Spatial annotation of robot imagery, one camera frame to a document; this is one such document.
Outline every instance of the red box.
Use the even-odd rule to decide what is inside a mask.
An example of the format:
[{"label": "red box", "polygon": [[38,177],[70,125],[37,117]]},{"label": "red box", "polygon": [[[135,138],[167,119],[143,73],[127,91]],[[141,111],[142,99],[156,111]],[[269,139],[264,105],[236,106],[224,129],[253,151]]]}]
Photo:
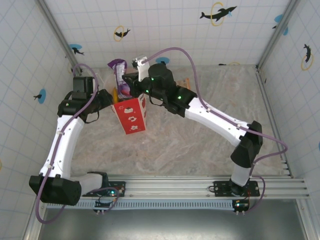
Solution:
[{"label": "red box", "polygon": [[141,94],[137,98],[121,101],[112,106],[125,134],[133,134],[146,130],[146,97]]}]

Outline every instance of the yellow object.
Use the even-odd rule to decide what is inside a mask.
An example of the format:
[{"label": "yellow object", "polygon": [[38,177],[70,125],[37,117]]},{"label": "yellow object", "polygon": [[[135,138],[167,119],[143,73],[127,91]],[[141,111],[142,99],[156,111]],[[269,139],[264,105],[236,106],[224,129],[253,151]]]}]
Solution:
[{"label": "yellow object", "polygon": [[70,62],[68,63],[68,66],[66,66],[66,69],[67,69],[68,73],[72,74],[72,71],[71,71],[72,66],[71,66]]},{"label": "yellow object", "polygon": [[115,87],[113,88],[112,95],[113,95],[113,104],[117,104],[119,102],[119,98],[118,98],[117,89]]},{"label": "yellow object", "polygon": [[[119,28],[122,28],[122,34],[121,34],[121,38],[119,40],[116,39],[116,32]],[[124,26],[120,25],[118,26],[115,30],[114,30],[114,33],[113,33],[113,39],[116,41],[116,42],[120,42],[123,38],[124,38],[124,34],[125,34],[125,28]]]},{"label": "yellow object", "polygon": [[181,86],[181,87],[184,87],[184,88],[190,90],[189,78],[186,78],[185,80],[177,81],[176,84],[177,84],[178,86]]},{"label": "yellow object", "polygon": [[212,26],[214,26],[214,27],[220,26],[221,24],[224,23],[224,20],[225,20],[225,17],[223,17],[223,18],[222,18],[222,21],[221,21],[219,24],[215,24],[215,23],[212,21],[212,11],[213,11],[215,5],[218,5],[218,4],[221,5],[221,7],[224,6],[221,2],[217,1],[215,4],[212,5],[211,12],[210,12],[211,24],[212,24]]},{"label": "yellow object", "polygon": [[307,68],[304,68],[304,61],[307,58],[307,56],[305,55],[302,58],[302,61],[301,61],[301,69],[302,69],[302,71],[307,71],[309,68],[311,68],[312,64],[314,63],[314,59],[315,59],[314,55],[312,53],[311,53],[311,57],[312,57],[312,60],[311,60],[310,66],[308,66]]}]

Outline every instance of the metal frame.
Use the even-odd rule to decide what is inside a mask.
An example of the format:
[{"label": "metal frame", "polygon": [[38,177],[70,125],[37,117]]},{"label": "metal frame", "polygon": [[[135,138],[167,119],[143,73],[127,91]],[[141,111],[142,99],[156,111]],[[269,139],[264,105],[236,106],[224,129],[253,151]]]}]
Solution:
[{"label": "metal frame", "polygon": [[[282,140],[279,129],[277,127],[276,118],[275,118],[274,112],[271,108],[271,104],[270,104],[270,101],[269,101],[269,98],[267,95],[267,91],[266,91],[266,88],[265,88],[265,85],[263,82],[263,78],[261,76],[261,72],[259,71],[259,69],[255,73],[255,76],[256,76],[257,82],[259,84],[260,92],[262,94],[262,99],[264,102],[264,106],[266,108],[266,113],[268,115],[268,118],[269,118],[269,121],[271,124],[273,135],[277,139]],[[276,145],[277,145],[278,151],[281,151],[282,150],[281,145],[279,143],[276,143]],[[292,174],[290,165],[288,163],[288,157],[287,157],[286,153],[281,154],[281,164],[282,164],[283,174],[286,175],[288,178],[293,178],[294,176]]]},{"label": "metal frame", "polygon": [[[36,208],[36,202],[34,202],[33,204],[31,216],[27,223],[23,240],[36,240],[39,237],[42,223],[40,223],[36,218],[35,208]],[[44,218],[46,209],[47,209],[47,204],[40,202],[39,214],[41,218]]]},{"label": "metal frame", "polygon": [[[54,35],[58,39],[58,42],[60,43],[61,47],[64,50],[64,53],[66,54],[66,57],[68,58],[71,66],[75,66],[78,64],[78,61],[72,52],[71,48],[69,47],[69,44],[61,32],[54,16],[52,15],[50,9],[48,8],[48,5],[45,0],[35,0],[37,6],[39,7],[40,11],[43,14],[43,17],[47,20],[51,30],[53,31]],[[76,69],[76,72],[80,75],[81,72],[79,69]]]},{"label": "metal frame", "polygon": [[281,35],[284,33],[286,27],[288,26],[289,20],[291,19],[292,15],[294,14],[297,6],[301,0],[291,0],[284,11],[281,21],[277,25],[274,34],[272,35],[268,45],[266,46],[262,57],[258,63],[258,67],[261,69],[266,64],[268,58],[270,57],[272,51],[275,49],[276,44],[278,43]]},{"label": "metal frame", "polygon": [[[132,176],[110,175],[110,181],[125,181],[125,197],[121,197],[114,210],[136,209],[219,209],[233,211],[231,202],[237,197],[215,197],[208,187],[214,181],[227,181],[229,176]],[[265,199],[296,199],[298,203],[305,203],[309,199],[305,181],[298,178],[265,176]],[[258,182],[260,191],[263,183],[259,178],[253,178]],[[106,210],[94,207],[97,197],[82,197],[77,205],[67,206],[66,209]],[[103,198],[105,203],[110,198]],[[41,215],[48,209],[60,209],[58,204],[44,204],[41,207]],[[310,227],[310,215],[307,210],[303,212],[302,222],[308,239],[313,240],[315,231]],[[24,240],[37,239],[41,224],[32,211]]]},{"label": "metal frame", "polygon": [[305,199],[297,199],[296,204],[301,216],[301,221],[304,226],[305,236],[308,240],[319,240],[320,236],[315,230],[309,208],[307,206],[307,201]]}]

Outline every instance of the white tile wall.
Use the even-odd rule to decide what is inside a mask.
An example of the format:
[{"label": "white tile wall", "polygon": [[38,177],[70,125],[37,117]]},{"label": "white tile wall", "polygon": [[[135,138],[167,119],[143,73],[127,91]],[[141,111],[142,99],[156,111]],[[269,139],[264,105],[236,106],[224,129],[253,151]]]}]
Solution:
[{"label": "white tile wall", "polygon": [[[308,203],[320,233],[320,2],[301,1],[264,68],[266,90],[295,177],[305,178],[311,195]],[[308,70],[301,64],[311,48]]]},{"label": "white tile wall", "polygon": [[[35,0],[0,1],[1,240],[24,235],[35,200],[29,178],[43,165],[58,103],[72,89],[67,66]],[[39,104],[33,96],[42,88],[47,97]]]},{"label": "white tile wall", "polygon": [[[257,64],[289,0],[223,0],[237,8],[220,26],[210,19],[211,0],[47,0],[69,44],[82,46],[78,62],[105,68],[114,58],[129,62],[168,47],[181,47],[196,64]],[[213,9],[215,14],[222,6]],[[114,40],[118,26],[130,32]],[[165,53],[173,65],[188,65],[182,54]]]}]

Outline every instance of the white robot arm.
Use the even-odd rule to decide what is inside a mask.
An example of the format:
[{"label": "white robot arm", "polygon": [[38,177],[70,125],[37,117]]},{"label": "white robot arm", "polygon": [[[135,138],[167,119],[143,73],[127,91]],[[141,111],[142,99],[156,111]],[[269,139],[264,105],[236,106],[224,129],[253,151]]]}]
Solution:
[{"label": "white robot arm", "polygon": [[[235,195],[241,195],[243,192],[242,187],[249,181],[252,162],[259,153],[262,139],[239,129],[239,126],[262,132],[261,125],[255,121],[248,124],[235,119],[205,103],[209,109],[233,121],[236,126],[208,112],[203,108],[202,103],[194,92],[187,88],[176,86],[172,72],[167,69],[165,64],[158,63],[149,67],[148,63],[141,64],[144,59],[146,58],[136,59],[133,62],[133,66],[138,68],[138,73],[129,73],[122,76],[130,87],[130,94],[133,97],[138,97],[141,93],[145,93],[150,98],[159,99],[163,101],[162,106],[169,112],[205,125],[235,146],[235,150],[231,155],[235,165],[230,179],[230,187]],[[62,134],[60,132],[62,127],[86,103],[92,94],[93,87],[91,85],[92,77],[74,77],[73,92],[61,102],[58,108],[59,118],[57,120],[56,135],[46,162],[38,176],[30,177],[29,185],[38,194],[40,184],[48,168],[51,168],[41,195],[41,200],[45,203],[75,205],[82,195],[95,189],[109,187],[108,176],[103,172],[89,172],[85,176],[78,178],[71,178],[70,175],[71,160],[75,146],[88,114],[96,113],[112,103],[112,96],[105,89],[99,91],[96,99],[88,109],[68,125],[60,140],[55,161],[50,166],[50,159],[52,158],[58,135]]]}]

